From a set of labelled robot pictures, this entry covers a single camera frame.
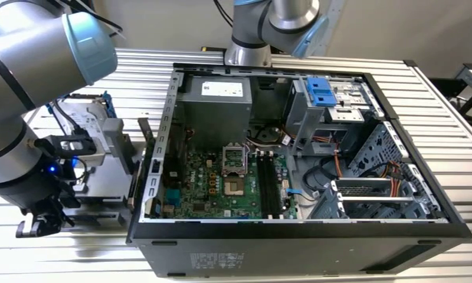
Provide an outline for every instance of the gray workbench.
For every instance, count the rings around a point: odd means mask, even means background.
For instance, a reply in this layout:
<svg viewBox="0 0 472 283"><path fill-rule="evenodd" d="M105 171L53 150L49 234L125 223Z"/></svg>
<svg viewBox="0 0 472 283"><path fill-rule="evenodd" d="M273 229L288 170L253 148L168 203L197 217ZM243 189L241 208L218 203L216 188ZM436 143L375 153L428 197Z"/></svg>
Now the gray workbench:
<svg viewBox="0 0 472 283"><path fill-rule="evenodd" d="M157 129L172 63L221 64L222 57L218 52L118 50L117 54L120 59L117 71L92 87L81 90L81 93L101 94L108 90L113 97L117 116L124 119L125 132L133 140L141 140L136 118L148 117L152 129ZM273 57L273 66L372 73L400 116L404 128L472 230L472 129L419 68L407 66L403 61L324 57L297 60L284 55ZM25 119L38 136L60 134L56 121L45 109L40 109ZM17 279L25 282L42 280L154 282L154 274L149 271L140 251L124 245L122 229L108 228L84 233L62 232L40 239L14 239L14 225L20 218L17 208L0 206L0 274L14 274L1 275L0 279L4 281ZM431 258L397 276L217 278L197 281L311 282L363 279L365 281L395 279L393 282L472 282L472 242Z"/></svg>

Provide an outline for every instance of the ram slot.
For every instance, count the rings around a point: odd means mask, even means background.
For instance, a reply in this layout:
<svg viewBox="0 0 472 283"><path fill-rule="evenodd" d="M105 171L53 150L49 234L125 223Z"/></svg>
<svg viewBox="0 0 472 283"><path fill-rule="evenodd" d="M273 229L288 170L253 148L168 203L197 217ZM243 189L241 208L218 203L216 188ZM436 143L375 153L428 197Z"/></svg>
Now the ram slot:
<svg viewBox="0 0 472 283"><path fill-rule="evenodd" d="M273 219L277 219L280 214L280 199L272 157L263 156L257 158L257 174L261 217L267 219L271 215Z"/></svg>

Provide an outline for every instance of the motherboard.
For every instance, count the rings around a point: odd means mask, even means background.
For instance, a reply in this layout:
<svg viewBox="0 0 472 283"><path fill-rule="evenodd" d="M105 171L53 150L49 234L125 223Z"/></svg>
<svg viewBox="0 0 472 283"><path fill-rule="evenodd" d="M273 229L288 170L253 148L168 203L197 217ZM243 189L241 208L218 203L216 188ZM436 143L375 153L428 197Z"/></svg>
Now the motherboard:
<svg viewBox="0 0 472 283"><path fill-rule="evenodd" d="M230 147L220 152L186 154L182 185L165 191L165 218L261 219L269 218L265 213L272 205L279 209L277 218L296 219L293 198L284 194L283 184L288 184L284 156L265 156L272 164L269 172L269 166L261 165L264 156L241 149L241 152ZM230 172L225 170L228 167L244 168L244 171Z"/></svg>

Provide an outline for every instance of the white wall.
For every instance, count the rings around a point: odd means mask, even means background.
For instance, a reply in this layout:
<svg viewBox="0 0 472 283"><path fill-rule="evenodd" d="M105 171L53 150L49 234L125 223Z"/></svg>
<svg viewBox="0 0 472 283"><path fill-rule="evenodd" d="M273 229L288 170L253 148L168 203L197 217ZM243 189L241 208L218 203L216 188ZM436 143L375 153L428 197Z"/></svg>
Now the white wall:
<svg viewBox="0 0 472 283"><path fill-rule="evenodd" d="M232 0L220 2L232 14ZM128 40L117 38L118 47L228 46L230 29L212 0L94 0L94 5L124 27ZM413 59L431 76L452 76L472 62L472 0L347 0L337 24L327 56Z"/></svg>
<svg viewBox="0 0 472 283"><path fill-rule="evenodd" d="M413 59L453 76L472 62L472 0L349 0L327 55Z"/></svg>
<svg viewBox="0 0 472 283"><path fill-rule="evenodd" d="M122 48L198 51L202 46L225 48L230 27L212 0L94 0L96 11L124 29ZM232 0L220 0L229 15Z"/></svg>

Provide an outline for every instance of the sticker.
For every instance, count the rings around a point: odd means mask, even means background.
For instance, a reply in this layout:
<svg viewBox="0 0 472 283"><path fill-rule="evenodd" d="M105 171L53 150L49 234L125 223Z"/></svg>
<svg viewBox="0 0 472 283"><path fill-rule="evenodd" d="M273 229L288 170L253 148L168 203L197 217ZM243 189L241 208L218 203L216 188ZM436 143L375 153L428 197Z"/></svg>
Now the sticker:
<svg viewBox="0 0 472 283"><path fill-rule="evenodd" d="M204 253L190 254L193 269L238 269L241 268L244 253Z"/></svg>
<svg viewBox="0 0 472 283"><path fill-rule="evenodd" d="M283 143L285 146L289 145L289 143L291 143L291 137L289 137L288 134L283 137L281 143Z"/></svg>
<svg viewBox="0 0 472 283"><path fill-rule="evenodd" d="M243 83L205 81L202 83L201 95L243 97Z"/></svg>

